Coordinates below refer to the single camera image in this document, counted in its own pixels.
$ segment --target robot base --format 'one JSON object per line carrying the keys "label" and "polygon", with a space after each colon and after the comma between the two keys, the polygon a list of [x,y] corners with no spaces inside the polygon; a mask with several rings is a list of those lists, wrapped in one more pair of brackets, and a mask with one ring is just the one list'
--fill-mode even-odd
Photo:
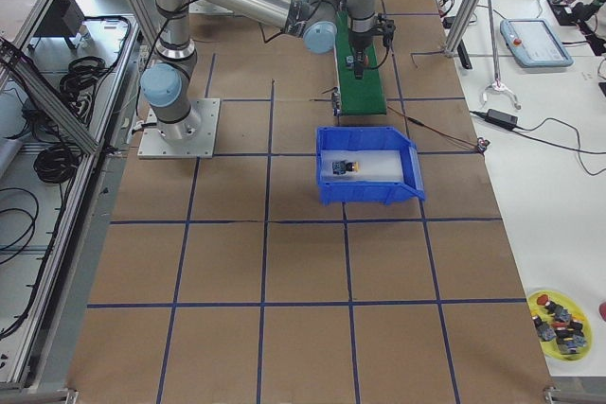
{"label": "robot base", "polygon": [[[198,110],[202,124],[196,134],[183,141],[167,141],[156,128],[143,131],[137,156],[139,158],[212,158],[217,136],[217,122],[221,100],[218,98],[202,98],[191,102],[191,108]],[[153,110],[147,118],[147,123],[155,123]]]}

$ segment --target green board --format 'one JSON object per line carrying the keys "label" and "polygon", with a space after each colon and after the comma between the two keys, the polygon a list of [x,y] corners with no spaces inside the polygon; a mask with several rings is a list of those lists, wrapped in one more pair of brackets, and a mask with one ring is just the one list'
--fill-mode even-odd
{"label": "green board", "polygon": [[[348,16],[345,12],[337,15],[337,72],[341,90],[341,115],[387,114],[381,78],[378,70],[364,71],[362,79],[353,76],[353,68],[348,68],[346,57],[351,55],[348,38]],[[368,65],[377,65],[375,46],[367,50]]]}

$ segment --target yellow plate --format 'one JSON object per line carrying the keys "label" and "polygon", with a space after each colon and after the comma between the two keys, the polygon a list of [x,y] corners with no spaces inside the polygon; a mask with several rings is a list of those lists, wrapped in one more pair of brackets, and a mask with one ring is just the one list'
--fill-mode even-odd
{"label": "yellow plate", "polygon": [[583,333],[585,334],[585,339],[587,340],[587,346],[580,347],[578,354],[563,355],[560,353],[560,349],[558,349],[556,340],[541,341],[541,348],[543,349],[543,353],[548,355],[552,359],[564,361],[574,361],[582,359],[583,357],[585,357],[585,355],[587,355],[592,345],[591,327],[589,326],[589,322],[587,321],[585,314],[583,313],[583,311],[580,310],[580,307],[577,306],[575,302],[573,302],[564,294],[559,293],[555,290],[539,290],[538,292],[533,293],[527,298],[528,306],[530,307],[531,312],[536,312],[537,314],[539,314],[541,316],[541,319],[543,319],[548,324],[551,325],[551,323],[553,322],[553,317],[551,317],[551,315],[547,313],[547,310],[543,306],[537,304],[537,298],[539,298],[544,293],[549,295],[549,300],[551,300],[552,302],[556,302],[558,305],[562,305],[563,307],[568,309],[568,312],[575,316],[575,318],[581,319],[583,323]]}

